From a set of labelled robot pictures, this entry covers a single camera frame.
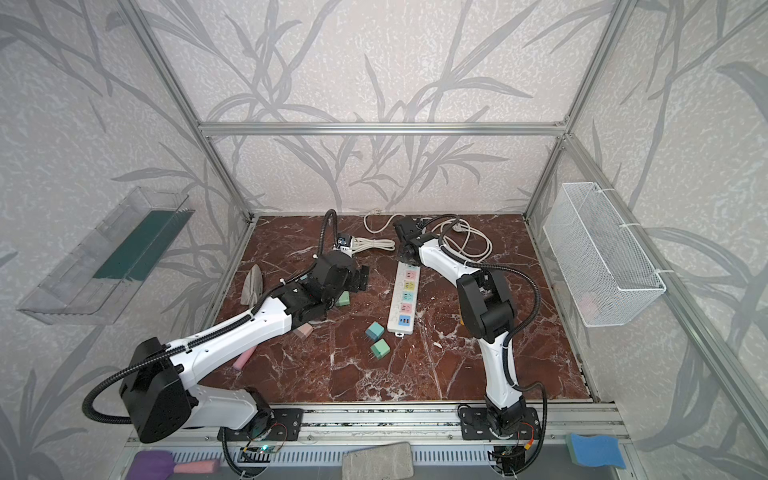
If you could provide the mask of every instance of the leaf pattern wallpaper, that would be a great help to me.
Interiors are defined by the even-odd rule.
[[[561,121],[613,0],[140,2],[205,121]],[[254,210],[520,213],[550,137],[223,137]]]
[[[199,330],[246,228],[145,54],[95,0],[0,3],[0,478],[106,478],[130,428],[82,397],[137,343]],[[129,191],[190,195],[189,223],[114,325],[15,310]],[[105,411],[123,409],[117,390]]]
[[[638,2],[576,135],[768,393],[768,2]],[[592,384],[655,478],[768,478],[768,460],[666,304],[585,329],[532,223]]]

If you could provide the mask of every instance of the blue block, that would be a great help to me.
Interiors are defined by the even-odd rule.
[[[366,335],[375,342],[384,335],[384,327],[377,322],[371,323],[371,326],[366,330]]]
[[[611,465],[626,468],[624,457],[621,456],[619,441],[608,435],[582,437],[569,433],[565,444],[571,453],[571,460],[582,467],[602,467]]]

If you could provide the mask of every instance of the power strip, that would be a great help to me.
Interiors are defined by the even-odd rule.
[[[421,268],[398,262],[395,287],[392,289],[392,304],[389,306],[389,320],[386,329],[395,336],[403,337],[413,333],[416,318],[416,294],[419,292]]]

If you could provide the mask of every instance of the white arm segment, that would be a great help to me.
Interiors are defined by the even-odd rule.
[[[256,402],[245,390],[215,389],[199,386],[197,383],[227,360],[268,339],[289,332],[291,316],[286,315],[285,309],[283,302],[267,297],[253,320],[194,347],[191,352],[179,353],[170,358],[174,365],[184,367],[184,371],[179,373],[181,382],[190,395],[198,401],[182,428],[224,426],[239,430],[256,415],[258,412]],[[169,345],[171,348],[186,345],[198,337],[236,322],[247,314],[246,310],[203,332],[174,340]]]
[[[480,270],[465,266],[446,255],[445,252],[440,250],[437,239],[425,242],[424,245],[419,247],[419,258],[424,266],[437,270],[454,286],[456,285],[456,280],[465,273],[474,273]],[[482,362],[485,366],[485,394],[500,409],[509,407],[520,399],[521,393],[513,389],[504,377],[504,367],[502,366],[502,342],[504,342],[504,336],[500,335],[492,344],[483,339],[480,339],[479,342]],[[511,343],[508,354],[509,373],[515,384],[517,384],[518,379],[515,373],[515,361],[512,358]]]
[[[445,253],[440,250],[436,238],[419,247],[419,257],[424,266],[437,270],[437,273],[443,275],[449,282],[453,283],[453,286],[456,286],[456,280],[465,273],[474,273],[479,270],[470,266],[464,266],[448,255],[445,255]]]

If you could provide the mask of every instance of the red marble surface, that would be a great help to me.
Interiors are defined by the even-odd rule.
[[[529,272],[541,288],[538,318],[512,342],[518,381],[522,385],[542,381],[551,399],[588,398],[522,217],[464,218],[491,238],[494,254],[488,261],[516,265]],[[240,292],[255,263],[262,269],[265,286],[310,265],[321,219],[261,217],[217,321],[246,308],[240,305]],[[369,217],[374,230],[385,221],[386,217]],[[391,225],[378,234],[367,232],[361,217],[340,217],[339,231],[366,238],[396,238]],[[458,233],[452,236],[462,237]],[[473,238],[468,251],[479,252],[484,247],[483,240]],[[392,352],[377,360],[365,330],[373,321],[386,328],[397,261],[383,250],[367,250],[354,258],[358,265],[371,269],[366,292],[352,294],[350,305],[312,322],[315,330],[309,338],[301,340],[289,333],[271,339],[258,346],[242,372],[233,369],[230,361],[202,383],[227,389],[255,387],[268,402],[483,399],[482,356],[477,340],[460,323],[456,288],[437,272],[422,269],[414,332],[401,339],[386,332],[383,338]],[[511,274],[507,278],[523,319],[531,311],[533,294],[523,280]]]

